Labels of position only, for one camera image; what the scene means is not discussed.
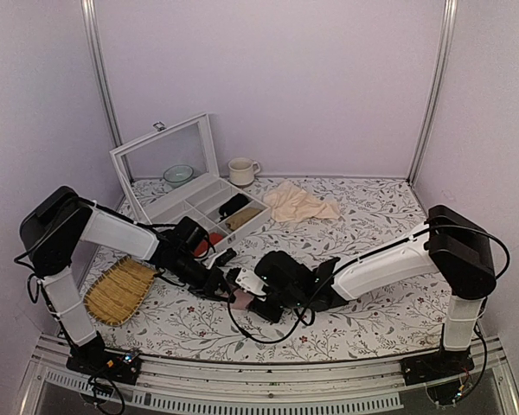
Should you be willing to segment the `pink and white underwear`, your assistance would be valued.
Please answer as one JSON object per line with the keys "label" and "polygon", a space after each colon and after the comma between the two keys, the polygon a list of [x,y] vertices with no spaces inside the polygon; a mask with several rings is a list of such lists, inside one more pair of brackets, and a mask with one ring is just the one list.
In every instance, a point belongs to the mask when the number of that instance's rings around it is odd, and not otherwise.
{"label": "pink and white underwear", "polygon": [[235,310],[246,310],[248,305],[254,300],[254,296],[243,291],[236,290],[234,292],[234,302],[232,308]]}

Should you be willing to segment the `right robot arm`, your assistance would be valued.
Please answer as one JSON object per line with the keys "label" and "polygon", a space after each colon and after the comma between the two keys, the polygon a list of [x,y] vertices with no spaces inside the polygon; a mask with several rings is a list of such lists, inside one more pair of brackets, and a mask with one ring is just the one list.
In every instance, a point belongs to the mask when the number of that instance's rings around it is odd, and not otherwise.
{"label": "right robot arm", "polygon": [[424,222],[409,233],[355,256],[344,264],[331,259],[310,270],[284,251],[266,254],[237,283],[262,301],[282,308],[316,312],[340,307],[362,295],[402,280],[439,273],[448,283],[451,303],[442,349],[430,359],[436,376],[460,367],[482,303],[497,287],[490,245],[497,238],[444,205],[431,207]]}

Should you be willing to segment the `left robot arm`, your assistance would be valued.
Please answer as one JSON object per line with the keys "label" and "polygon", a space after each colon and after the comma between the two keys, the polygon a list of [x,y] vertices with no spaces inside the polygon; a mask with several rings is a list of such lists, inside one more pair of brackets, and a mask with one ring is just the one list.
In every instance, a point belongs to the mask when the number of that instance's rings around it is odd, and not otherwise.
{"label": "left robot arm", "polygon": [[221,301],[230,291],[223,271],[195,255],[210,238],[188,216],[175,224],[137,222],[61,186],[24,218],[19,236],[24,251],[15,264],[28,268],[40,283],[51,315],[79,349],[79,363],[93,375],[105,374],[112,363],[94,343],[99,334],[74,282],[72,256],[79,243],[105,246],[168,271],[198,297]]}

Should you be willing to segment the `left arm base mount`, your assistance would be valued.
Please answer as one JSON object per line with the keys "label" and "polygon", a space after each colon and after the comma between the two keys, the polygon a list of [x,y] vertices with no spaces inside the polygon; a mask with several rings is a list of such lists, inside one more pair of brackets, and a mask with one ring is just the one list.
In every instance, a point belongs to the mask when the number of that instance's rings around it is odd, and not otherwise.
{"label": "left arm base mount", "polygon": [[141,366],[137,349],[123,353],[108,351],[100,334],[82,346],[71,346],[66,364],[69,370],[80,374],[133,386],[137,383]]}

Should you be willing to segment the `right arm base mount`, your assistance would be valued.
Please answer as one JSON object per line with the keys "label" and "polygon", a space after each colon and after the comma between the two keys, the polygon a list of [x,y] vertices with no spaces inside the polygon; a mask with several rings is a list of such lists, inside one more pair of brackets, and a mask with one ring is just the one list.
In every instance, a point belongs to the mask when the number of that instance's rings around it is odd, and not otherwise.
{"label": "right arm base mount", "polygon": [[464,374],[474,367],[470,345],[459,349],[447,348],[443,339],[434,352],[400,360],[400,372],[407,386]]}

